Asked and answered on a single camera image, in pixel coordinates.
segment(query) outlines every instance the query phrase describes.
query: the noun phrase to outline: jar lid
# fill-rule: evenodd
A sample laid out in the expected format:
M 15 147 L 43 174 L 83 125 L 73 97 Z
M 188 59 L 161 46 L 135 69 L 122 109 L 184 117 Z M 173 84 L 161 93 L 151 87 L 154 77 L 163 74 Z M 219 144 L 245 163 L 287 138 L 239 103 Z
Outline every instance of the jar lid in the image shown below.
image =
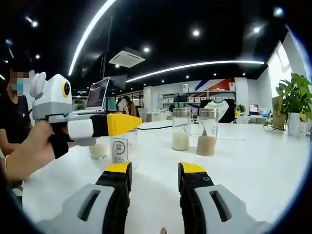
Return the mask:
M 201 108 L 199 109 L 199 117 L 218 119 L 219 118 L 218 109 Z
M 190 108 L 174 108 L 173 110 L 174 117 L 191 117 Z

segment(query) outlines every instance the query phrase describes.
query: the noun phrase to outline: white flower pot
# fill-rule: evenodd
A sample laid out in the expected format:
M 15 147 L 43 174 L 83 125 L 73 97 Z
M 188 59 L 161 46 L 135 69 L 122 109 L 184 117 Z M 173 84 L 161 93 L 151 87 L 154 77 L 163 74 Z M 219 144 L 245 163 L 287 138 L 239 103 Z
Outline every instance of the white flower pot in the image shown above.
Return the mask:
M 305 137 L 306 133 L 307 133 L 307 123 L 301 122 L 299 113 L 289 113 L 288 135 L 294 137 Z

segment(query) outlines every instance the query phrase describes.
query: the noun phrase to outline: ceiling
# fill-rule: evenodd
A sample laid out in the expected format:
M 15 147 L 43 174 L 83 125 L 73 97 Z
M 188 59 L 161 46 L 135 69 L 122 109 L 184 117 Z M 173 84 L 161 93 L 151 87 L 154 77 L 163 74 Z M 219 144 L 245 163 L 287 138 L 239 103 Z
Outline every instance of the ceiling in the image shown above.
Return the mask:
M 1 20 L 8 23 L 0 28 L 4 32 L 0 36 L 0 74 L 9 76 L 9 63 L 2 60 L 10 59 L 5 43 L 10 39 L 13 51 L 23 49 L 31 53 L 36 72 L 45 71 L 48 77 L 56 73 L 67 77 L 74 89 L 73 95 L 101 79 L 104 55 L 107 56 L 105 76 L 127 74 L 128 78 L 206 61 L 267 62 L 287 32 L 282 17 L 273 15 L 276 6 L 269 0 L 116 0 L 91 31 L 69 77 L 77 45 L 106 1 L 30 2 L 7 1 L 7 18 L 2 16 Z M 36 20 L 38 27 L 32 27 L 26 16 Z M 254 32 L 256 27 L 260 28 L 258 33 Z M 194 30 L 199 31 L 198 37 L 192 34 Z M 108 61 L 125 47 L 140 52 L 146 60 L 132 68 L 116 68 L 109 64 Z M 150 52 L 144 53 L 144 47 Z M 247 78 L 257 79 L 265 68 L 265 64 L 186 68 L 129 82 L 124 92 L 142 90 L 143 84 L 155 86 L 186 80 L 241 77 L 243 73 Z

